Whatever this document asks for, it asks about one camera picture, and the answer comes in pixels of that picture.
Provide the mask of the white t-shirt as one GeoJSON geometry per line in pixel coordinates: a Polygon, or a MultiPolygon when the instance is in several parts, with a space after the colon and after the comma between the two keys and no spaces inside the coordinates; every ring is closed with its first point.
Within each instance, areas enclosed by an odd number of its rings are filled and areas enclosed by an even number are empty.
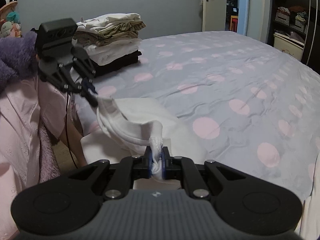
{"type": "Polygon", "coordinates": [[[109,159],[117,163],[127,155],[143,155],[151,148],[151,175],[163,180],[162,151],[201,164],[206,150],[197,136],[158,101],[151,98],[111,99],[98,97],[95,131],[81,139],[88,163],[109,159]]]}

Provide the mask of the stack of folded clothes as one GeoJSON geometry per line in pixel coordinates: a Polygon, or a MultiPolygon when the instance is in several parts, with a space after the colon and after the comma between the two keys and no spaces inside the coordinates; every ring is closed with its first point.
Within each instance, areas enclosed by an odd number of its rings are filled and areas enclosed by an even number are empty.
{"type": "Polygon", "coordinates": [[[139,31],[146,27],[137,13],[105,14],[77,23],[73,39],[84,48],[95,77],[135,64],[141,56],[139,31]]]}

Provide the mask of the purple fluffy robe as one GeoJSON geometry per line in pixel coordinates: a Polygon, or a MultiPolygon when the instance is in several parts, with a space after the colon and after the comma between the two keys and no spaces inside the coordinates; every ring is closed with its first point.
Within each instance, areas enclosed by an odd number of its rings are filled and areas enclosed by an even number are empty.
{"type": "Polygon", "coordinates": [[[1,92],[8,85],[37,74],[36,38],[37,33],[34,31],[23,37],[1,38],[1,92]]]}

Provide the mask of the plush toys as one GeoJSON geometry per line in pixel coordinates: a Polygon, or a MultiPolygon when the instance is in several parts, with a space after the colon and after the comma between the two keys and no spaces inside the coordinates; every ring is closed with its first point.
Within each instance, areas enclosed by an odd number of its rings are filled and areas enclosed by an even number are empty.
{"type": "Polygon", "coordinates": [[[1,38],[21,37],[18,0],[1,0],[1,38]]]}

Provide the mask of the polka dot bed sheet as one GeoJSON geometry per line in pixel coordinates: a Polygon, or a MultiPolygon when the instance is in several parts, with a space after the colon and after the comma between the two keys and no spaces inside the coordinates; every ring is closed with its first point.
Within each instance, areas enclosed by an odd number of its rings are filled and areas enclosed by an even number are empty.
{"type": "Polygon", "coordinates": [[[139,62],[95,79],[134,122],[158,119],[173,155],[213,159],[310,196],[319,155],[319,75],[229,31],[143,40],[139,62]]]}

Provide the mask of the white door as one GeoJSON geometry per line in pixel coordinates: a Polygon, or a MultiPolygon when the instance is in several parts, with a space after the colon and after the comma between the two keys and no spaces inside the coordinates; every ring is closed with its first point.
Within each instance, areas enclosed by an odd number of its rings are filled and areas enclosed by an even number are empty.
{"type": "Polygon", "coordinates": [[[223,31],[227,0],[203,0],[202,31],[223,31]]]}

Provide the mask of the white storage bin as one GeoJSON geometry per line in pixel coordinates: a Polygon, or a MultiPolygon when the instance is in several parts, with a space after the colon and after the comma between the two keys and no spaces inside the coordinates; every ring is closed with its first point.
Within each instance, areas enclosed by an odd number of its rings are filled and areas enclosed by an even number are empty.
{"type": "Polygon", "coordinates": [[[297,60],[302,59],[304,43],[281,33],[274,33],[274,45],[277,50],[287,53],[297,60]]]}

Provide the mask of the dark wardrobe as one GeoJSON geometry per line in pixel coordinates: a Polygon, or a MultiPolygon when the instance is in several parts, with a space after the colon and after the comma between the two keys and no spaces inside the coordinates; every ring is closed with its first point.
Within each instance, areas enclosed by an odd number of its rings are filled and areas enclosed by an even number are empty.
{"type": "Polygon", "coordinates": [[[267,44],[274,46],[276,36],[296,44],[296,58],[319,72],[319,0],[271,0],[267,44]]]}

